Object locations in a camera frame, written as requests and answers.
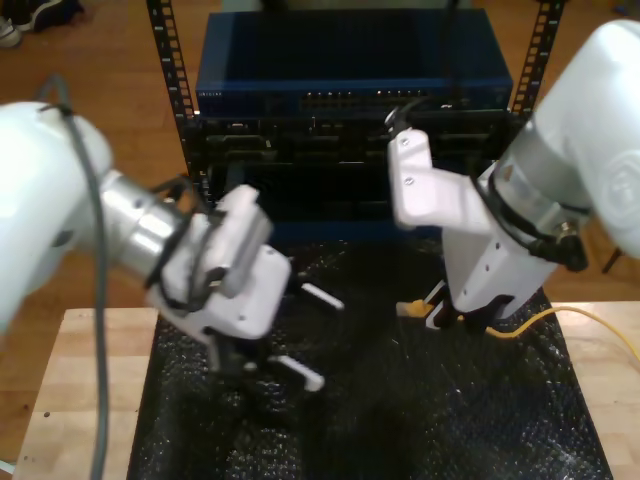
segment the wooden table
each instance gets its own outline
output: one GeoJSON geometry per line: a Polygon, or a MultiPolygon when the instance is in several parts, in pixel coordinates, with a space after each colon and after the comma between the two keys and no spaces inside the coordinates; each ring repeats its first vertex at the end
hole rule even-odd
{"type": "MultiPolygon", "coordinates": [[[[640,302],[571,305],[608,320],[640,346],[640,302]]],[[[107,311],[111,423],[105,480],[126,478],[157,313],[107,311]]],[[[640,365],[617,337],[577,313],[558,314],[571,360],[617,480],[640,478],[640,365]]],[[[66,312],[15,480],[88,478],[95,435],[92,310],[66,312]]]]}

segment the yellow cable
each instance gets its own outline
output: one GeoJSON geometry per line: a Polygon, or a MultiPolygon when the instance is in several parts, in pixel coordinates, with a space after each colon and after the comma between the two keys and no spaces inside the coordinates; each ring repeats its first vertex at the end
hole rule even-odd
{"type": "Polygon", "coordinates": [[[554,307],[554,308],[548,308],[547,310],[545,310],[543,312],[535,314],[533,317],[531,317],[529,320],[527,320],[525,323],[523,323],[518,329],[514,330],[513,332],[499,332],[499,331],[497,331],[497,330],[495,330],[495,329],[493,329],[491,327],[488,327],[487,328],[487,333],[489,335],[492,335],[492,336],[496,337],[496,338],[502,338],[502,339],[516,338],[516,337],[522,335],[529,327],[531,327],[531,325],[536,323],[538,320],[546,317],[547,315],[551,315],[552,313],[562,312],[562,311],[580,313],[580,314],[582,314],[582,315],[584,315],[586,317],[589,317],[590,319],[595,320],[596,322],[604,325],[609,330],[611,330],[613,333],[615,333],[620,338],[620,340],[622,340],[625,343],[625,345],[627,347],[629,347],[629,350],[631,350],[631,353],[633,354],[633,356],[636,357],[636,360],[638,360],[638,362],[640,362],[640,353],[633,346],[631,341],[625,336],[624,333],[622,333],[616,327],[611,325],[606,320],[603,320],[602,318],[598,317],[597,315],[594,315],[593,313],[589,313],[589,312],[587,312],[585,310],[582,310],[582,309],[576,308],[576,307],[554,307]]]}

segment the white shoe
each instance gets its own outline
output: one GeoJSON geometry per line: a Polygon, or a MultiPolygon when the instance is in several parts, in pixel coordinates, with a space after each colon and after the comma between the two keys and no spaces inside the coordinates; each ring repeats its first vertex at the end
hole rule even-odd
{"type": "Polygon", "coordinates": [[[0,48],[15,47],[22,40],[22,35],[16,30],[11,20],[0,17],[0,48]]]}

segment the blue network switch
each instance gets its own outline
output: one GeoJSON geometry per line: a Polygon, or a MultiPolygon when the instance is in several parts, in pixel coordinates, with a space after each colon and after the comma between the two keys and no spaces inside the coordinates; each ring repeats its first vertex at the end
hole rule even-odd
{"type": "Polygon", "coordinates": [[[444,12],[218,13],[209,17],[196,86],[206,118],[377,118],[456,91],[465,107],[506,109],[512,79],[484,10],[460,10],[443,58],[444,12]]]}

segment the wooden floor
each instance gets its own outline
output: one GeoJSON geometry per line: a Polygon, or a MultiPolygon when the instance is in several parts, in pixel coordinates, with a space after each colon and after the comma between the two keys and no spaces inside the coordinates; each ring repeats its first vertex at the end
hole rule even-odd
{"type": "MultiPolygon", "coordinates": [[[[52,72],[68,81],[74,108],[108,137],[117,168],[144,185],[185,170],[142,0],[96,2],[93,17],[25,38],[17,50],[0,50],[0,104],[29,99],[52,72]]],[[[215,0],[174,2],[192,81],[215,0]]],[[[566,8],[544,90],[598,25],[613,19],[603,1],[573,0],[566,8]]],[[[537,4],[532,0],[478,0],[491,21],[514,78],[518,78],[537,4]]],[[[43,191],[42,208],[55,206],[43,191]]],[[[585,235],[591,267],[580,275],[559,270],[546,285],[554,301],[640,300],[640,263],[622,258],[608,276],[599,270],[613,247],[594,224],[585,235]]],[[[53,281],[26,302],[0,353],[0,459],[16,460],[47,359],[64,311],[92,305],[91,261],[71,256],[53,281]]],[[[143,305],[142,290],[113,273],[110,307],[143,305]]]]}

